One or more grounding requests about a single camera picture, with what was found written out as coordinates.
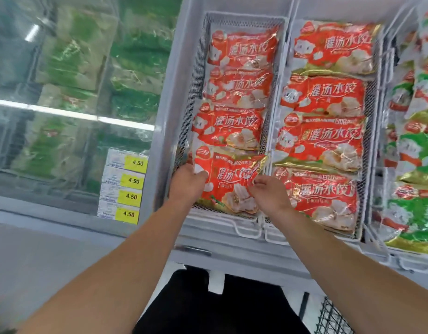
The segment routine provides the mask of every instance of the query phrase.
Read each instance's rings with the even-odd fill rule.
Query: white freezer wall
[[[17,326],[111,250],[0,224],[0,325]]]

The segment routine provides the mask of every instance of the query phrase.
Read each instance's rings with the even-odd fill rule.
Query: black pants
[[[279,286],[225,275],[217,295],[208,283],[203,269],[174,272],[133,334],[309,333]]]

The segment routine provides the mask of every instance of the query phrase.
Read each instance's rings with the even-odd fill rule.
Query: leg
[[[212,304],[208,283],[209,274],[203,269],[175,271],[138,321],[133,334],[198,332]]]
[[[240,333],[309,334],[280,286],[225,275],[222,303]]]

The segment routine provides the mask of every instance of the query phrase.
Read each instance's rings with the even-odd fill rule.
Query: red package
[[[369,74],[374,71],[373,41],[378,29],[376,24],[306,21],[295,38],[294,57],[303,60],[303,71]]]
[[[340,117],[361,116],[366,84],[356,78],[292,75],[280,104],[297,112]]]
[[[276,150],[301,162],[316,162],[344,171],[362,166],[365,117],[302,117],[290,113],[280,129]]]
[[[312,220],[341,231],[354,231],[358,196],[354,180],[286,167],[273,168],[284,183],[292,206]]]
[[[273,73],[214,67],[206,77],[203,98],[238,108],[263,108],[268,104]]]
[[[207,171],[209,178],[199,202],[228,213],[258,211],[248,192],[254,178],[262,171],[267,156],[242,156],[212,152],[207,146],[195,151],[195,172]]]
[[[205,102],[194,117],[192,131],[209,145],[258,150],[262,134],[261,110],[240,109]]]
[[[208,63],[236,69],[263,69],[273,64],[279,27],[261,32],[228,32],[211,28]]]

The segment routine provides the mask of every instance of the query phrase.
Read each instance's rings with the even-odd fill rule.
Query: person's right arm
[[[250,193],[356,333],[428,333],[428,290],[295,211],[278,179],[258,176]]]

